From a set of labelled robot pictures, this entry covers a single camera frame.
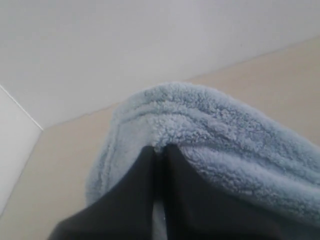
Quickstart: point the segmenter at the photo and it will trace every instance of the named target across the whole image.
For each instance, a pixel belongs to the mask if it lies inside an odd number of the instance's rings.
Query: fluffy fabric
[[[160,152],[168,144],[212,185],[301,229],[320,227],[319,147],[224,93],[189,83],[147,89],[114,111],[87,181],[88,204],[126,174],[142,147]]]

